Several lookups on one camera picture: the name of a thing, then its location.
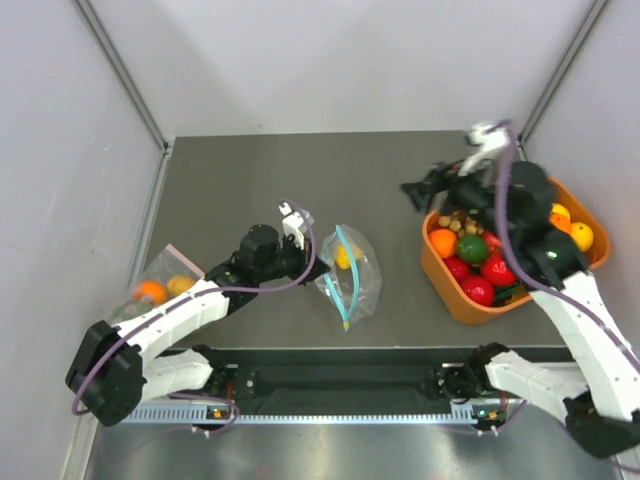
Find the fake red apple bin left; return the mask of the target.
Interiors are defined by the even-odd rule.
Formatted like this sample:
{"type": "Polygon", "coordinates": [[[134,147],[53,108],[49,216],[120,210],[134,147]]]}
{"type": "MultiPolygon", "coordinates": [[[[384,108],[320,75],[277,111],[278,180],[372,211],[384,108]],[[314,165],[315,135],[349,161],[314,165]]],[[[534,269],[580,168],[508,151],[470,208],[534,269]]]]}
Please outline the fake red apple bin left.
{"type": "Polygon", "coordinates": [[[470,265],[456,256],[444,259],[444,264],[457,283],[461,283],[471,275],[470,265]]]}

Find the fake yellow lemon in bin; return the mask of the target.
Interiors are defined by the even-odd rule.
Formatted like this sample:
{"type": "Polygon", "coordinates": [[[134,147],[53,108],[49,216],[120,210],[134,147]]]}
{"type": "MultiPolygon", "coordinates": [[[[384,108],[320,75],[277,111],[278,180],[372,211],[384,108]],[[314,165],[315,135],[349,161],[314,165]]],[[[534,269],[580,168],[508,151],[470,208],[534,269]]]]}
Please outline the fake yellow lemon in bin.
{"type": "Polygon", "coordinates": [[[594,243],[592,228],[583,222],[573,222],[570,235],[581,252],[587,252],[594,243]]]}

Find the fake yellow lemon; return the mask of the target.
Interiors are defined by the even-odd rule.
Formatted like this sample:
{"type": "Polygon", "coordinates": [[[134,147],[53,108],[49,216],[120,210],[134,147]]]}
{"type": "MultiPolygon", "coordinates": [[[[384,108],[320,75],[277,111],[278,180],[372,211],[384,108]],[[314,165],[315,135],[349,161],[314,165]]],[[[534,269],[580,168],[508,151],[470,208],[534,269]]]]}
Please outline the fake yellow lemon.
{"type": "Polygon", "coordinates": [[[341,270],[348,270],[351,268],[351,262],[345,246],[339,245],[336,248],[335,263],[341,270]]]}
{"type": "Polygon", "coordinates": [[[581,252],[587,252],[594,243],[592,228],[583,222],[573,222],[570,235],[581,252]]]}

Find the fake large orange in bin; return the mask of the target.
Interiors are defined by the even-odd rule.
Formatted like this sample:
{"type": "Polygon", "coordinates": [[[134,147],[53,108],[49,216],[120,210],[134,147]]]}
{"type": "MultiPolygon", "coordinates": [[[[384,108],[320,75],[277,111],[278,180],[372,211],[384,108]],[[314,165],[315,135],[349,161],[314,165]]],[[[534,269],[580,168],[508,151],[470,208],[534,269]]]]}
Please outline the fake large orange in bin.
{"type": "Polygon", "coordinates": [[[572,232],[572,223],[569,217],[558,214],[556,212],[552,212],[549,216],[549,221],[551,224],[556,227],[558,230],[563,231],[567,234],[572,232]]]}

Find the orange plastic fruit bin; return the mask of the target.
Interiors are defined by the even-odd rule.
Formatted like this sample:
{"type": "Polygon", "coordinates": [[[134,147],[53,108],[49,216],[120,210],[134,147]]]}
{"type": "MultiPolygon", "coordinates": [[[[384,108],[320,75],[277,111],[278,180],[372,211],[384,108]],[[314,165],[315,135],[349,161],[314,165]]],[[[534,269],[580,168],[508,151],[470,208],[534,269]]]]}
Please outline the orange plastic fruit bin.
{"type": "MultiPolygon", "coordinates": [[[[608,231],[561,182],[554,177],[549,177],[549,181],[556,191],[555,200],[569,210],[571,220],[585,223],[592,229],[594,240],[591,248],[585,252],[585,256],[591,270],[599,268],[607,261],[611,253],[608,231]]],[[[496,308],[482,306],[468,298],[428,238],[428,234],[432,230],[439,228],[439,218],[440,215],[437,211],[432,211],[424,218],[420,262],[425,275],[456,321],[468,325],[484,324],[531,302],[532,298],[526,291],[515,294],[511,301],[496,308]]]]}

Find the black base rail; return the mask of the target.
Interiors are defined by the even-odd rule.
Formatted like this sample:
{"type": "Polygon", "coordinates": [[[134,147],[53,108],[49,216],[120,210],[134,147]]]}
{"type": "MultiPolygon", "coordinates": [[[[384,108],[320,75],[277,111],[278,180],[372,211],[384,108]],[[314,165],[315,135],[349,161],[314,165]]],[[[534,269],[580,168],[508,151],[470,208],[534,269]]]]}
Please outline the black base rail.
{"type": "Polygon", "coordinates": [[[462,372],[468,349],[225,349],[237,367],[233,396],[245,414],[448,413],[473,388],[462,372]]]}

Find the fake green lime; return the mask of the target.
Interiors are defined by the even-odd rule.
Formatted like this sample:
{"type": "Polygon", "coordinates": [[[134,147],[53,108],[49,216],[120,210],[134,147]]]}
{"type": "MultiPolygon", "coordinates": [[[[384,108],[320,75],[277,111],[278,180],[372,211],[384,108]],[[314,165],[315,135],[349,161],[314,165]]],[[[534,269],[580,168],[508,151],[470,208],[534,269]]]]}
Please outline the fake green lime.
{"type": "Polygon", "coordinates": [[[465,235],[458,239],[455,254],[470,265],[479,265],[489,256],[489,246],[481,236],[465,235]]]}

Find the clear zip bag blue seal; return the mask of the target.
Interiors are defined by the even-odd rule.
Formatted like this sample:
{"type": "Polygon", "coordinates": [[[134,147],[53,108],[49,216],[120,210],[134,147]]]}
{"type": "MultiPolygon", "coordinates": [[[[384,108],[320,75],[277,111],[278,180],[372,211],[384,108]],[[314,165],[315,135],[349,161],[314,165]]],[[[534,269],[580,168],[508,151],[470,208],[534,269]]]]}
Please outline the clear zip bag blue seal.
{"type": "Polygon", "coordinates": [[[334,232],[323,241],[320,258],[329,265],[330,272],[317,279],[315,285],[337,310],[342,328],[343,322],[349,322],[351,329],[371,317],[378,306],[383,279],[368,240],[353,227],[336,224],[334,232]],[[351,262],[348,270],[341,270],[335,263],[339,245],[348,252],[351,262]]]}

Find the fake orange left in bin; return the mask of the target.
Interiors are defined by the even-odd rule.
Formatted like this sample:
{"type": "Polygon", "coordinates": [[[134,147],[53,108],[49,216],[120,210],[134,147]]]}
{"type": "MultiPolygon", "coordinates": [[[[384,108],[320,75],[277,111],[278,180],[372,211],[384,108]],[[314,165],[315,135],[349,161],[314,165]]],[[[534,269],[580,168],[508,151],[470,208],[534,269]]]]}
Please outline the fake orange left in bin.
{"type": "Polygon", "coordinates": [[[442,259],[452,257],[456,251],[457,234],[448,228],[439,228],[428,233],[428,239],[435,252],[442,259]]]}

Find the fake yellow fruit pink bag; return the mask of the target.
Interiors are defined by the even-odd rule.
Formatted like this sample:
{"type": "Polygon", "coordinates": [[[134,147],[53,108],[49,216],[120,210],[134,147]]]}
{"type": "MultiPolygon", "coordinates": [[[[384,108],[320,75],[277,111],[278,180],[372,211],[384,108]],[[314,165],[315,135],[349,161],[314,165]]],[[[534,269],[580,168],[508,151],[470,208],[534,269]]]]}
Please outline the fake yellow fruit pink bag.
{"type": "Polygon", "coordinates": [[[195,283],[196,280],[191,277],[175,275],[167,281],[166,288],[172,297],[177,297],[192,288],[195,283]]]}

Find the fake brown longan bunch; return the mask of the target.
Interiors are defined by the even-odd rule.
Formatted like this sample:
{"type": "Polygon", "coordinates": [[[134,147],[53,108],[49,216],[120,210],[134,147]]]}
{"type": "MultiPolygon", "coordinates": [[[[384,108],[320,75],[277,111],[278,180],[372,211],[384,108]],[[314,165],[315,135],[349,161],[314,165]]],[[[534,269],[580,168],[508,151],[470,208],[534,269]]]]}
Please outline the fake brown longan bunch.
{"type": "Polygon", "coordinates": [[[484,233],[484,227],[462,211],[454,211],[450,215],[440,216],[437,224],[441,228],[452,231],[458,238],[484,233]]]}

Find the fake orange in pink bag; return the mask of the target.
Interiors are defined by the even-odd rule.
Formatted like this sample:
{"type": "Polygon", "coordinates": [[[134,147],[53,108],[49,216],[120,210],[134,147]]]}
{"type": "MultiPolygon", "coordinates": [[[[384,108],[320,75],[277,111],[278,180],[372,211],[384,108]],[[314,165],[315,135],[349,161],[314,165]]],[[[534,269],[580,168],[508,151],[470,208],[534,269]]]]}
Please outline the fake orange in pink bag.
{"type": "Polygon", "coordinates": [[[132,299],[158,306],[169,299],[166,287],[157,281],[144,280],[139,282],[132,291],[132,299]]]}

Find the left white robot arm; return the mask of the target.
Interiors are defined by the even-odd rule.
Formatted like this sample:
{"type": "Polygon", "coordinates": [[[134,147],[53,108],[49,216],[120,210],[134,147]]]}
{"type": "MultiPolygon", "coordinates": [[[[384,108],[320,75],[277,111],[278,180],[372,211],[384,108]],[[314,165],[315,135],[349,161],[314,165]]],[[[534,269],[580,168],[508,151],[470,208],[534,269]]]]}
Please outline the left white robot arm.
{"type": "Polygon", "coordinates": [[[74,394],[72,414],[91,414],[109,427],[157,397],[184,390],[220,394],[227,374],[206,353],[165,351],[261,294],[305,285],[327,271],[312,228],[251,227],[227,260],[185,292],[133,319],[100,320],[86,330],[65,377],[74,394]]]}

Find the clear zip bag pink seal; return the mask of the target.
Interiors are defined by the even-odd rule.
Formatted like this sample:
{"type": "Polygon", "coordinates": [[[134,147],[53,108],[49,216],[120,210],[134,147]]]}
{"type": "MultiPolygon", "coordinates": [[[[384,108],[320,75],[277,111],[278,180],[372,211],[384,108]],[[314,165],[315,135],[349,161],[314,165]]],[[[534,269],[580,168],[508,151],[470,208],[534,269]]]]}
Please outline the clear zip bag pink seal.
{"type": "Polygon", "coordinates": [[[110,325],[149,313],[186,292],[204,271],[172,244],[168,244],[133,281],[106,322],[110,325]]]}

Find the fake red apple bin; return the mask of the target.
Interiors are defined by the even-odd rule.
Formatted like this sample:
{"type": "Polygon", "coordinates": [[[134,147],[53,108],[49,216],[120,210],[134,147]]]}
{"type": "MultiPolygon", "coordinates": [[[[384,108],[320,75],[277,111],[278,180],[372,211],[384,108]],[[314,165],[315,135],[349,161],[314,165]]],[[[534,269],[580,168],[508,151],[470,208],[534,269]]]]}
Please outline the fake red apple bin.
{"type": "Polygon", "coordinates": [[[456,256],[444,259],[444,264],[457,283],[461,283],[471,275],[470,265],[456,256]]]}
{"type": "Polygon", "coordinates": [[[495,298],[494,286],[484,277],[470,275],[460,282],[465,295],[473,302],[490,307],[495,298]]]}

